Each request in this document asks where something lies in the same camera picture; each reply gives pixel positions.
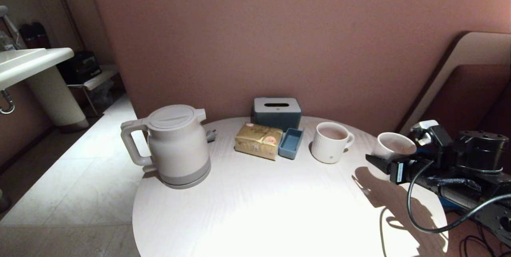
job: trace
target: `label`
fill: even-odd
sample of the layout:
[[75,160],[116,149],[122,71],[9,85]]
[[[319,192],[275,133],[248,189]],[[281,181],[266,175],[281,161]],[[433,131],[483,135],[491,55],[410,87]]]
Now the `label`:
[[275,144],[277,142],[277,140],[273,136],[267,136],[264,139],[264,142],[269,143],[269,144]]
[[398,165],[398,176],[396,182],[401,182],[403,180],[403,164]]

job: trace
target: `small blue box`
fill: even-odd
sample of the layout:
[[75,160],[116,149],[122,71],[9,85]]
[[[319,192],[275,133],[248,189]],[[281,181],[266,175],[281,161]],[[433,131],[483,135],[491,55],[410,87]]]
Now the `small blue box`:
[[262,126],[298,128],[301,108],[298,101],[288,97],[257,97],[254,99],[254,123]]
[[281,144],[279,144],[279,155],[294,159],[298,148],[300,148],[301,138],[303,131],[295,128],[289,128],[286,135],[282,138]]

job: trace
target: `cup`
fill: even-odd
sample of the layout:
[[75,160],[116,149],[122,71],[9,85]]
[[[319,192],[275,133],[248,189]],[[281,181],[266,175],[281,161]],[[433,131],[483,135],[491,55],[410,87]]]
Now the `cup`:
[[[416,151],[417,146],[410,138],[394,132],[383,132],[378,135],[371,155],[383,159],[396,159],[414,154]],[[367,168],[374,177],[381,180],[390,180],[390,175],[383,173],[370,162],[367,162]]]
[[334,164],[354,141],[355,136],[344,126],[331,122],[320,123],[316,126],[311,153],[315,159],[325,164]]

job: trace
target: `black box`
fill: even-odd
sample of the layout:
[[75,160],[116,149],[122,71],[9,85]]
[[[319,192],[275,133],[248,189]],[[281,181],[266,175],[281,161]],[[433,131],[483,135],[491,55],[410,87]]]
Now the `black box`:
[[74,57],[57,64],[66,84],[83,84],[102,73],[91,51],[77,51]]

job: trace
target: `floor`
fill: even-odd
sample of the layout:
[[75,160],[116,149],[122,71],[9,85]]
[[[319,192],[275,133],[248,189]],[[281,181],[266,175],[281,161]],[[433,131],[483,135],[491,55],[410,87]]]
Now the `floor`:
[[[15,202],[0,215],[0,255],[139,256],[131,212],[143,172],[120,138],[133,119],[124,95],[84,134],[52,132],[0,176]],[[149,155],[142,133],[133,138]]]

